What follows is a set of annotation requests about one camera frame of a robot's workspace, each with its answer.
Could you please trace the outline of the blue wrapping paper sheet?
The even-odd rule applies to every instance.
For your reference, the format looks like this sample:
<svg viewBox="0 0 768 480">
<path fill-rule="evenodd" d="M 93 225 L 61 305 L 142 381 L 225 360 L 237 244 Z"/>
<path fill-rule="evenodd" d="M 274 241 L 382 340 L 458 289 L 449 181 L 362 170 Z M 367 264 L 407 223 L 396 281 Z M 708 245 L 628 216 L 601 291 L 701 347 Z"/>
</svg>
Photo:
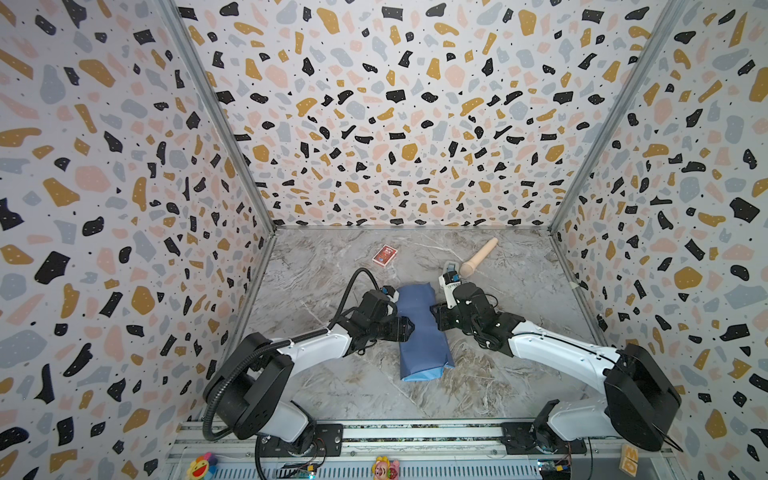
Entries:
<svg viewBox="0 0 768 480">
<path fill-rule="evenodd" d="M 447 337 L 430 310 L 437 304 L 435 291 L 426 283 L 402 286 L 398 293 L 399 313 L 414 324 L 409 339 L 400 344 L 400 378 L 405 382 L 440 379 L 455 364 Z"/>
</svg>

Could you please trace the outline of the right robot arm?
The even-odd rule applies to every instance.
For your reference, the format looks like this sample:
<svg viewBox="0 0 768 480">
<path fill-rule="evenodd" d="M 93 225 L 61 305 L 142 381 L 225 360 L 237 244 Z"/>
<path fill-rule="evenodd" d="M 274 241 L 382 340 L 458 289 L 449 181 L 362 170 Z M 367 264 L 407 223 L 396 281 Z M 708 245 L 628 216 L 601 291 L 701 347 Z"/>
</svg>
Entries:
<svg viewBox="0 0 768 480">
<path fill-rule="evenodd" d="M 458 329 L 483 349 L 541 363 L 597 393 L 579 401 L 547 402 L 520 447 L 556 453 L 572 441 L 593 437 L 621 437 L 651 452 L 678 446 L 669 430 L 681 397 L 646 349 L 591 344 L 499 311 L 480 287 L 454 272 L 439 282 L 445 300 L 431 308 L 439 330 Z"/>
</svg>

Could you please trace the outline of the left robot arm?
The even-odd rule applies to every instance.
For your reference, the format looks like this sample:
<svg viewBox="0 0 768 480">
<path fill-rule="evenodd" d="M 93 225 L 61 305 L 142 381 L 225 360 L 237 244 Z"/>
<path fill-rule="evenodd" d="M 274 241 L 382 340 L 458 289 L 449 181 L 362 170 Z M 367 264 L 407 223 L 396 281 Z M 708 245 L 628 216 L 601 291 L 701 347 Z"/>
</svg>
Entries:
<svg viewBox="0 0 768 480">
<path fill-rule="evenodd" d="M 384 342 L 405 342 L 415 330 L 398 311 L 399 292 L 391 286 L 366 292 L 361 303 L 331 324 L 294 338 L 246 336 L 204 389 L 205 440 L 256 435 L 303 443 L 314 431 L 309 414 L 283 399 L 289 380 L 326 361 L 342 359 Z"/>
</svg>

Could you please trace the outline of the red playing card box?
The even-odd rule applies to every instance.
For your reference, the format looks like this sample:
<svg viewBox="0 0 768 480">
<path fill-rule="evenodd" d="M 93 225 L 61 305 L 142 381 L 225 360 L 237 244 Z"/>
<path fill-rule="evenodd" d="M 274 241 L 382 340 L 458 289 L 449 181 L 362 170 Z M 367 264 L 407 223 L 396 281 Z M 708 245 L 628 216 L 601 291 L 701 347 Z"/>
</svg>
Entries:
<svg viewBox="0 0 768 480">
<path fill-rule="evenodd" d="M 387 267 L 397 256 L 398 250 L 389 245 L 383 245 L 373 256 L 372 262 L 380 267 Z"/>
</svg>

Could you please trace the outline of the beige microphone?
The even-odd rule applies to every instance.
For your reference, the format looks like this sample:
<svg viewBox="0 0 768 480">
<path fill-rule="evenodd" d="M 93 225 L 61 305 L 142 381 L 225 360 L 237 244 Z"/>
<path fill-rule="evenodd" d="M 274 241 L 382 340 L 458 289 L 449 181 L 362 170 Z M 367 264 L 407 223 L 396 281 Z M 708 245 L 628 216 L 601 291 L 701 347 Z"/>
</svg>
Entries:
<svg viewBox="0 0 768 480">
<path fill-rule="evenodd" d="M 460 269 L 459 275 L 461 277 L 470 277 L 477 270 L 478 266 L 488 257 L 488 255 L 498 245 L 498 239 L 496 237 L 487 241 L 469 260 L 465 261 Z"/>
</svg>

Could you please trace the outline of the grey tape dispenser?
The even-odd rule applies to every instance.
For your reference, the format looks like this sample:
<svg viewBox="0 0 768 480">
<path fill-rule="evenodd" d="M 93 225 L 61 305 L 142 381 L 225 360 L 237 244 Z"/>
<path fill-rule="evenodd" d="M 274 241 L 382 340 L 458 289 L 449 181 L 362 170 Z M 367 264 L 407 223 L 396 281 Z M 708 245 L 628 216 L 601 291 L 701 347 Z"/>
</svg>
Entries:
<svg viewBox="0 0 768 480">
<path fill-rule="evenodd" d="M 451 272 L 451 271 L 459 273 L 459 271 L 460 271 L 460 264 L 456 263 L 456 262 L 453 262 L 453 261 L 448 261 L 444 265 L 444 272 L 448 273 L 448 272 Z"/>
</svg>

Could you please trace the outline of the pink yellow figure toy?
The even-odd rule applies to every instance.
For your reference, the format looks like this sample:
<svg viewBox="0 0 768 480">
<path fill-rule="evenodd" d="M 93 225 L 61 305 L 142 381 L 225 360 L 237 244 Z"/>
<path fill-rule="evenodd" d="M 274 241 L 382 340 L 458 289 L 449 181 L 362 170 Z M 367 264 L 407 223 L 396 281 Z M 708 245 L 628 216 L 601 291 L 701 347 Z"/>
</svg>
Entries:
<svg viewBox="0 0 768 480">
<path fill-rule="evenodd" d="M 372 466 L 372 474 L 374 480 L 399 480 L 400 461 L 377 457 Z"/>
</svg>

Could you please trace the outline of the wooden letter block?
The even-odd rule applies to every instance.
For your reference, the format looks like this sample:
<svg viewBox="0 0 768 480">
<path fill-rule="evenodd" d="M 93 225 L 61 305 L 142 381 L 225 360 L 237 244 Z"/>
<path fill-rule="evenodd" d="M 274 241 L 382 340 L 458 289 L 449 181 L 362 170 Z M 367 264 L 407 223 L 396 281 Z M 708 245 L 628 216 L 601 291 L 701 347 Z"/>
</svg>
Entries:
<svg viewBox="0 0 768 480">
<path fill-rule="evenodd" d="M 621 446 L 619 469 L 629 477 L 635 478 L 639 467 L 639 450 L 629 444 Z"/>
</svg>

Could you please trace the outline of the colourful smiley toy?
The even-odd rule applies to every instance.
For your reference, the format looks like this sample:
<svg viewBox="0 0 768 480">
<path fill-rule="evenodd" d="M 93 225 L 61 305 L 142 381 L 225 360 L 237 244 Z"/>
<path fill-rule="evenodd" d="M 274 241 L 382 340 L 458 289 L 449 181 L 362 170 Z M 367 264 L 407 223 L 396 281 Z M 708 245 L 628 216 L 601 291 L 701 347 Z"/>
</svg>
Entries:
<svg viewBox="0 0 768 480">
<path fill-rule="evenodd" d="M 218 459 L 213 453 L 205 453 L 193 460 L 187 471 L 186 480 L 213 480 L 218 470 Z"/>
</svg>

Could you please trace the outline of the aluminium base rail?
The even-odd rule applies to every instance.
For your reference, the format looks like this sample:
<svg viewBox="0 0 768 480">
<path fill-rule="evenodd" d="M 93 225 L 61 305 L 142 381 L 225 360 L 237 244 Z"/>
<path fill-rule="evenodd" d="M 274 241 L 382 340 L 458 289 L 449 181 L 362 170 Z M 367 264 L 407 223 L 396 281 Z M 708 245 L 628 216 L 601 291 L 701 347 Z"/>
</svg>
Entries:
<svg viewBox="0 0 768 480">
<path fill-rule="evenodd" d="M 525 449 L 524 419 L 330 420 L 319 423 L 319 452 L 286 454 L 274 438 L 207 442 L 188 422 L 162 479 L 184 479 L 194 460 L 213 456 L 216 479 L 372 479 L 389 460 L 398 479 L 626 479 L 621 461 L 637 461 L 637 479 L 682 479 L 669 448 L 632 451 L 616 438 L 578 440 L 554 451 Z"/>
</svg>

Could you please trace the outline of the aluminium right corner post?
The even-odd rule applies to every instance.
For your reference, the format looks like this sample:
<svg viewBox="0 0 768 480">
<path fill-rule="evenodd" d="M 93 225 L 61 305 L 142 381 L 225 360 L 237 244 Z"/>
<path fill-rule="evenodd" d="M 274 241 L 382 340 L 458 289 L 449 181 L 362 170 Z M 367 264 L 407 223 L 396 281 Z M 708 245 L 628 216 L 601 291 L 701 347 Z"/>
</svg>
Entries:
<svg viewBox="0 0 768 480">
<path fill-rule="evenodd" d="M 634 96 L 641 88 L 649 69 L 656 61 L 667 37 L 684 13 L 684 10 L 685 2 L 683 0 L 672 0 L 668 1 L 661 11 L 650 39 L 647 41 L 644 50 L 641 52 L 636 66 L 633 68 L 627 82 L 617 96 L 616 103 L 607 115 L 606 121 L 598 130 L 598 134 L 592 142 L 585 161 L 579 168 L 577 174 L 573 177 L 573 182 L 566 192 L 561 205 L 558 207 L 552 223 L 547 229 L 552 238 L 556 237 L 556 232 L 564 225 L 566 217 L 571 207 L 578 199 L 581 189 L 588 182 L 589 174 L 597 165 L 602 152 L 612 138 L 613 132 L 618 128 L 621 120 L 633 104 Z"/>
</svg>

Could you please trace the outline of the aluminium corner post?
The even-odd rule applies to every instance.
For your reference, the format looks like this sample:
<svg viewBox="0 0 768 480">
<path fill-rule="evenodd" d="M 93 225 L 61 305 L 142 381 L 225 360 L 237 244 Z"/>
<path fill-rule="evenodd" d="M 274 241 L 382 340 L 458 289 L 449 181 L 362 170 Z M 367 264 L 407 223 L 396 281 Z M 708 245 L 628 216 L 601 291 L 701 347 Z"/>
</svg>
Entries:
<svg viewBox="0 0 768 480">
<path fill-rule="evenodd" d="M 233 162 L 234 168 L 241 178 L 243 188 L 254 205 L 255 215 L 259 225 L 266 231 L 267 237 L 274 236 L 276 227 L 273 221 L 269 218 L 252 173 L 246 164 L 243 153 L 235 140 L 234 133 L 220 107 L 215 90 L 207 79 L 203 64 L 194 47 L 194 42 L 191 40 L 185 28 L 176 3 L 171 0 L 158 0 L 156 1 L 156 5 L 163 21 L 169 29 L 171 39 L 178 48 L 180 58 L 184 61 L 189 70 L 191 81 L 199 93 L 202 104 L 209 113 L 211 122 L 219 133 L 224 147 Z"/>
<path fill-rule="evenodd" d="M 683 0 L 672 0 L 668 1 L 661 11 L 650 39 L 647 41 L 644 50 L 641 52 L 636 66 L 633 68 L 627 82 L 617 96 L 616 103 L 607 115 L 606 121 L 598 130 L 598 134 L 592 142 L 585 161 L 579 168 L 577 174 L 573 177 L 573 182 L 566 192 L 561 205 L 558 207 L 552 223 L 547 229 L 552 238 L 556 237 L 556 232 L 564 225 L 566 217 L 571 207 L 578 199 L 581 189 L 588 182 L 589 174 L 597 165 L 602 152 L 612 138 L 613 132 L 618 128 L 621 120 L 633 104 L 634 96 L 641 88 L 649 69 L 656 61 L 667 37 L 684 13 L 684 10 L 685 2 Z"/>
</svg>

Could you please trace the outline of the aluminium left corner post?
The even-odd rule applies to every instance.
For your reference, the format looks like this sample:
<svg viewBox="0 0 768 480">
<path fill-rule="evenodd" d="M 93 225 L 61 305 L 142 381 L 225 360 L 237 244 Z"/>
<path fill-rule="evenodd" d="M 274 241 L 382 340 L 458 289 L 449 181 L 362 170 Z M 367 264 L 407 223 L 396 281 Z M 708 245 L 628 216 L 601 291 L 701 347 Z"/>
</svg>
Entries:
<svg viewBox="0 0 768 480">
<path fill-rule="evenodd" d="M 220 107 L 215 90 L 207 79 L 203 64 L 194 47 L 194 42 L 191 40 L 185 28 L 176 3 L 171 0 L 158 0 L 156 1 L 156 5 L 163 21 L 169 29 L 171 39 L 178 48 L 180 58 L 184 61 L 189 70 L 191 81 L 199 93 L 202 104 L 209 113 L 211 122 L 219 133 L 224 147 L 233 162 L 234 168 L 241 178 L 243 188 L 254 205 L 255 215 L 259 225 L 266 231 L 267 237 L 274 236 L 276 227 L 273 221 L 269 218 L 252 173 L 246 164 L 243 153 L 235 140 L 234 133 Z"/>
</svg>

